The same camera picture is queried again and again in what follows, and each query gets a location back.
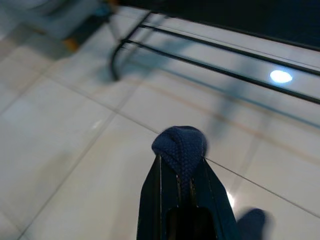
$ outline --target white tile floor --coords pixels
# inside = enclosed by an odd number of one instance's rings
[[[121,34],[141,14],[123,7],[114,16]],[[179,19],[162,25],[305,66],[320,61]],[[275,67],[165,36],[148,43],[262,80]],[[106,64],[114,46],[107,25],[72,55],[35,33],[0,62],[0,240],[134,240],[151,144],[172,125],[206,134],[209,164],[236,216],[248,207],[272,216],[267,240],[320,239],[318,106],[142,49],[129,60],[124,50],[113,82]],[[294,88],[316,94],[301,78]]]

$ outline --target blurry blue object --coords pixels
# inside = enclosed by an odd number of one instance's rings
[[[100,0],[0,0],[24,24],[64,40],[100,7]]]
[[[265,212],[258,208],[251,209],[244,214],[236,223],[242,240],[263,240],[266,220]]]

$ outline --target navy blue fabric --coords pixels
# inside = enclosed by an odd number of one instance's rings
[[[204,134],[192,126],[173,126],[154,140],[152,150],[180,177],[182,199],[186,200],[192,175],[207,152]]]
[[[253,208],[248,211],[236,223],[241,238],[243,240],[263,240],[266,221],[267,216],[263,210]]]

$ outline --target blue knitted cap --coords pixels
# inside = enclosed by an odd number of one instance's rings
[[[152,150],[180,177],[182,199],[186,200],[192,175],[207,153],[204,134],[192,126],[173,126],[154,140]]]

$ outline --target floor tile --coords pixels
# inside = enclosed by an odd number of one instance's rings
[[[156,134],[116,116],[26,232],[32,240],[136,239]]]
[[[116,22],[118,27],[122,31],[128,30],[132,19],[123,17],[120,20]],[[149,70],[136,64],[126,64],[122,68],[122,56],[125,54],[120,54],[116,66],[121,69],[121,81],[115,82],[110,73],[108,59],[114,46],[115,40],[108,26],[103,26],[77,53],[67,55],[45,75],[116,109]]]
[[[25,229],[111,111],[48,78],[0,116],[0,200]]]
[[[0,62],[0,113],[38,77],[36,71],[9,58]]]
[[[244,163],[254,134],[261,131],[264,116],[260,108],[229,101],[159,71],[148,76],[121,112],[157,132],[173,125],[199,128],[210,143],[208,158],[235,172]]]
[[[320,238],[320,219],[287,201],[248,182],[242,181],[234,196],[235,215],[239,217],[245,209],[260,208],[271,220],[265,239],[300,240]]]
[[[320,216],[320,130],[274,117],[246,177]]]
[[[21,233],[18,228],[2,214],[1,208],[2,204],[0,202],[0,240],[17,240]]]
[[[63,44],[49,36],[34,33],[23,45],[13,51],[9,58],[43,73],[66,51]]]

